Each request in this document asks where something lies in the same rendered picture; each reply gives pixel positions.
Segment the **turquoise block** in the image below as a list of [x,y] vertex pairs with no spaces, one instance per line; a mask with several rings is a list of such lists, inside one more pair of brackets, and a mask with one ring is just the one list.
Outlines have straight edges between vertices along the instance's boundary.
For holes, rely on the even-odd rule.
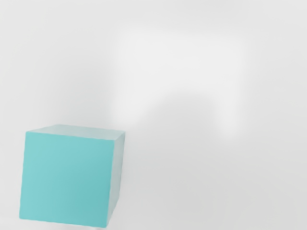
[[120,193],[125,132],[70,125],[27,131],[20,219],[105,228]]

